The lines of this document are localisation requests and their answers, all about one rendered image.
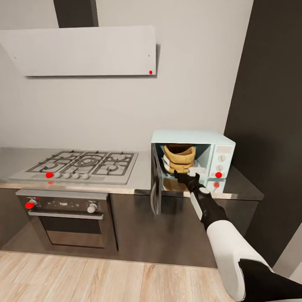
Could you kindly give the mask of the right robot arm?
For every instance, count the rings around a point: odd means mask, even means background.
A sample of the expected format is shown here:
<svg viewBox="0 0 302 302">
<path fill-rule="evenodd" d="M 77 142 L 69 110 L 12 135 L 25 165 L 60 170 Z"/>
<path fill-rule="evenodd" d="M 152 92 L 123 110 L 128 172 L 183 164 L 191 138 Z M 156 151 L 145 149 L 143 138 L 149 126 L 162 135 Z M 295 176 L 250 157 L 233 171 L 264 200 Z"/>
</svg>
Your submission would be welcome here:
<svg viewBox="0 0 302 302">
<path fill-rule="evenodd" d="M 236 302 L 302 302 L 302 284 L 274 273 L 244 239 L 210 191 L 199 183 L 205 167 L 190 167 L 174 176 L 185 183 L 195 211 L 204 224 L 226 293 Z"/>
</svg>

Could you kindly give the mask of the popcorn bag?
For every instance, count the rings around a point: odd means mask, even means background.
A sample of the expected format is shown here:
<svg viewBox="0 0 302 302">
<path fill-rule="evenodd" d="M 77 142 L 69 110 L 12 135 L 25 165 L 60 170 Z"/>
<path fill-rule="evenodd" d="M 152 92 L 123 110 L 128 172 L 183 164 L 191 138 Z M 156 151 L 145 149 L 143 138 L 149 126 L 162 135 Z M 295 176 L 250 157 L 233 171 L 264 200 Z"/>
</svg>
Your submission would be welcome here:
<svg viewBox="0 0 302 302">
<path fill-rule="evenodd" d="M 174 175 L 174 169 L 178 173 L 189 173 L 188 168 L 193 167 L 196 156 L 192 144 L 186 143 L 165 143 L 164 144 L 164 169 Z"/>
</svg>

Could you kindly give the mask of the microwave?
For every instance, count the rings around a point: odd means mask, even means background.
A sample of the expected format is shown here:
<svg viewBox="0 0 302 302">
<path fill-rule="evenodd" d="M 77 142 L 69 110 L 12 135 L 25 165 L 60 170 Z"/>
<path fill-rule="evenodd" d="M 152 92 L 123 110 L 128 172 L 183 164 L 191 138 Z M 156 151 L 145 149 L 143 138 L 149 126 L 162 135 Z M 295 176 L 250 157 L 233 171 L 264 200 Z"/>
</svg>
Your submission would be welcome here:
<svg viewBox="0 0 302 302">
<path fill-rule="evenodd" d="M 205 167 L 201 178 L 226 178 L 236 143 L 215 130 L 154 129 L 151 138 L 151 207 L 155 221 L 161 218 L 162 177 L 174 177 L 164 169 L 164 144 L 192 144 L 194 167 Z"/>
</svg>

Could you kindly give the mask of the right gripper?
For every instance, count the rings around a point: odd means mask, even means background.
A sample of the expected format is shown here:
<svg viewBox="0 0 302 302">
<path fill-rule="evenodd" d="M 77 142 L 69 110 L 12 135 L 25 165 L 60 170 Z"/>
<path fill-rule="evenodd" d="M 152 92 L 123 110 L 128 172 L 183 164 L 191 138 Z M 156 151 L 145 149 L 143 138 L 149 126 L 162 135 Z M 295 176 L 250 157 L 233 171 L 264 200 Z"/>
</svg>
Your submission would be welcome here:
<svg viewBox="0 0 302 302">
<path fill-rule="evenodd" d="M 175 178 L 178 178 L 179 183 L 185 183 L 188 189 L 191 181 L 195 180 L 199 182 L 199 178 L 200 178 L 200 174 L 196 174 L 195 177 L 191 177 L 187 173 L 178 173 L 177 170 L 175 169 L 174 169 L 174 176 Z"/>
</svg>

